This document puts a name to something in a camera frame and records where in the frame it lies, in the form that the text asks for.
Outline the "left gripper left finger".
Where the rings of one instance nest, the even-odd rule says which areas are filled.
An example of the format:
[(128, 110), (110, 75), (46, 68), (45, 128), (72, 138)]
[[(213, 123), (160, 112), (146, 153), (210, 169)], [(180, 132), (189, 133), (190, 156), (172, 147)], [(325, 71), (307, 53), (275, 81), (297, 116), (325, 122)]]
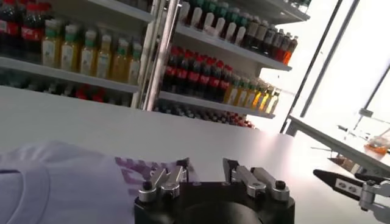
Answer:
[(184, 182), (189, 182), (188, 158), (176, 161), (171, 170), (158, 168), (148, 181), (143, 182), (138, 199), (142, 203), (152, 203), (160, 194), (176, 198), (180, 194), (180, 184)]

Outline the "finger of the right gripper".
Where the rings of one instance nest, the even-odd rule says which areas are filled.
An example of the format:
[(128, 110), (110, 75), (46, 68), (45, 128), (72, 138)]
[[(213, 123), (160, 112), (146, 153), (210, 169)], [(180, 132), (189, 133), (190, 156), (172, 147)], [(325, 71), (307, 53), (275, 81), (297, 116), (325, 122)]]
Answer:
[(375, 184), (381, 184), (382, 182), (384, 182), (386, 180), (386, 178), (383, 178), (383, 177), (365, 175), (365, 174), (361, 174), (361, 173), (356, 173), (355, 178), (357, 178), (361, 181), (364, 181), (364, 182), (371, 181), (371, 182), (374, 182)]
[(358, 201), (361, 210), (372, 211), (377, 221), (389, 224), (389, 206), (375, 201), (377, 195), (389, 198), (389, 178), (375, 184), (319, 169), (314, 169), (313, 174), (334, 191)]

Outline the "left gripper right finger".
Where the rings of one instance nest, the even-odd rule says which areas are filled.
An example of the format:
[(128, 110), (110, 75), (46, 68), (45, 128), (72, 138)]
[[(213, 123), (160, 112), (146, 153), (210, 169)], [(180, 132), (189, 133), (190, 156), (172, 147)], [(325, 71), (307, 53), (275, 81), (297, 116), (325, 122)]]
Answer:
[(256, 198), (260, 194), (269, 194), (276, 201), (289, 200), (289, 188), (282, 180), (275, 179), (262, 167), (248, 169), (238, 161), (223, 158), (222, 165), (225, 181), (228, 183), (243, 183), (247, 195)]

